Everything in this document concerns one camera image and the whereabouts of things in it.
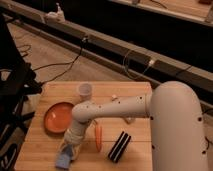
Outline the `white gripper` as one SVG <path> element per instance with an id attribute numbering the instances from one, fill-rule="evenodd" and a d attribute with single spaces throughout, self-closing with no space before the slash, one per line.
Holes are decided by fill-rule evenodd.
<path id="1" fill-rule="evenodd" d="M 59 153 L 63 152 L 64 148 L 67 147 L 68 143 L 72 145 L 77 145 L 72 147 L 72 161 L 75 161 L 81 151 L 81 144 L 83 140 L 85 139 L 85 131 L 79 131 L 79 130 L 71 130 L 68 129 L 64 134 L 64 140 L 61 141 L 60 147 L 59 147 Z"/>

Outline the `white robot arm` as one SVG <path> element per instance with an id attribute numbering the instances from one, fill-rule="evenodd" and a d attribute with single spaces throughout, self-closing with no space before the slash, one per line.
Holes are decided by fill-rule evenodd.
<path id="1" fill-rule="evenodd" d="M 79 103 L 64 139 L 78 146 L 93 119 L 117 117 L 150 118 L 153 171 L 209 171 L 201 104 L 188 85 L 167 81 L 150 94 Z"/>

